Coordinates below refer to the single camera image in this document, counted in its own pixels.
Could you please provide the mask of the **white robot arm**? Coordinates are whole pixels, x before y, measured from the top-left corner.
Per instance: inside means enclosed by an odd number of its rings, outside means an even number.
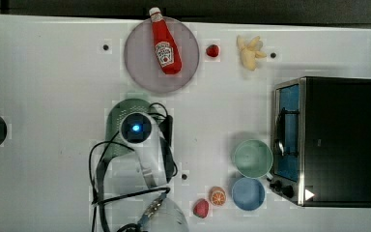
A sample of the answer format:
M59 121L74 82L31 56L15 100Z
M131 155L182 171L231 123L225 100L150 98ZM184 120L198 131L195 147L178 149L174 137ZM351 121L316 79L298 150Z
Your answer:
M116 205L116 229L121 232L189 232L180 207L169 198L175 165L167 136L149 114L134 112L120 125L120 137L130 148L118 172L121 193Z

